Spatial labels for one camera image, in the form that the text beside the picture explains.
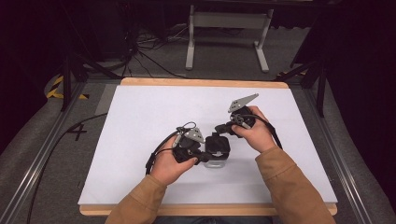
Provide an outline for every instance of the person's right hand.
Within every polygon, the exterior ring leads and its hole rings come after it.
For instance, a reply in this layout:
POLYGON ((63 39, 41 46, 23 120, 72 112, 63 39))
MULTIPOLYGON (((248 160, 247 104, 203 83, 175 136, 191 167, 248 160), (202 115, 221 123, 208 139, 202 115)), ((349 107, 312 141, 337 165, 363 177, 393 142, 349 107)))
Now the person's right hand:
MULTIPOLYGON (((248 108, 254 115, 257 115, 268 122, 268 119, 257 106, 252 105, 248 108)), ((244 137, 248 144, 260 153, 276 146, 270 131, 267 129, 265 124, 258 119, 256 119, 256 122, 251 129, 245 129, 238 125, 233 125, 232 129, 236 134, 244 137)))

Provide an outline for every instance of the wooden table edge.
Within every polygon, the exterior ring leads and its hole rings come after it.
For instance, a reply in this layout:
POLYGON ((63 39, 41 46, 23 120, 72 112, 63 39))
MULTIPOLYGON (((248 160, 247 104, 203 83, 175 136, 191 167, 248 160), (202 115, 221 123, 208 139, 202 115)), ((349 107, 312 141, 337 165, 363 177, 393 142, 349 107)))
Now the wooden table edge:
POLYGON ((121 86, 197 86, 197 87, 236 87, 236 88, 275 88, 288 89, 285 82, 215 80, 215 79, 181 79, 181 78, 144 78, 126 77, 121 86))
MULTIPOLYGON (((84 216, 108 216, 116 205, 81 205, 84 216)), ((335 203, 326 203, 329 212, 337 214, 335 203)), ((162 204, 158 216, 277 216, 271 203, 244 204, 162 204)))

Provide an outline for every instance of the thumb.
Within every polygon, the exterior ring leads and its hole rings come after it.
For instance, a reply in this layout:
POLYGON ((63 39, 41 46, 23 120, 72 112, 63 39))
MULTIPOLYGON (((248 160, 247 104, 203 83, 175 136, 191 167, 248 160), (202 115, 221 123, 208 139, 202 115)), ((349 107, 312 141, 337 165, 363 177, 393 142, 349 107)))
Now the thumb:
POLYGON ((247 129, 245 129, 245 128, 241 127, 241 126, 238 126, 238 125, 233 125, 233 126, 231 127, 231 129, 232 129, 236 134, 241 135, 242 137, 245 137, 245 133, 246 133, 247 129))
POLYGON ((190 168, 192 166, 194 166, 194 164, 198 161, 198 159, 196 157, 193 157, 187 161, 183 161, 180 165, 181 165, 181 169, 183 170, 183 172, 186 172, 188 170, 190 170, 190 168))

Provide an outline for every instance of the gripper jaw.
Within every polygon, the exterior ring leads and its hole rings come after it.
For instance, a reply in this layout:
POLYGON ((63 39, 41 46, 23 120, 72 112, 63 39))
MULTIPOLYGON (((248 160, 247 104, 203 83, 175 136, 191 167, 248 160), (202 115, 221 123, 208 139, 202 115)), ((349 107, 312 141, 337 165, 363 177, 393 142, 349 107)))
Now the gripper jaw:
POLYGON ((247 97, 244 97, 244 98, 241 98, 238 100, 234 100, 231 103, 230 108, 228 109, 228 113, 232 113, 232 112, 242 108, 243 106, 247 105, 248 103, 250 103, 252 100, 254 100, 258 96, 259 96, 258 93, 254 93, 253 95, 249 95, 247 97))
POLYGON ((196 142, 204 143, 205 139, 202 137, 201 131, 199 128, 193 128, 184 134, 187 138, 194 140, 196 142))

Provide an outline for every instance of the white board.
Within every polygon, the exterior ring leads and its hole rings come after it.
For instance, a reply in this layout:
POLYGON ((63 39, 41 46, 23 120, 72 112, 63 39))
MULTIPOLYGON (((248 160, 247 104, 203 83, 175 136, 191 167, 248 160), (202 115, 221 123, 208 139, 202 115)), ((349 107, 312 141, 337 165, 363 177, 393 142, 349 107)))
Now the white board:
MULTIPOLYGON (((325 203, 336 197, 289 89, 118 86, 78 204, 117 204, 145 176, 150 153, 176 127, 194 121, 204 137, 229 121, 233 100, 258 93, 257 105, 276 128, 284 150, 296 161, 325 203)), ((225 167, 192 167, 168 187, 163 203, 270 203, 245 139, 228 134, 225 167)))

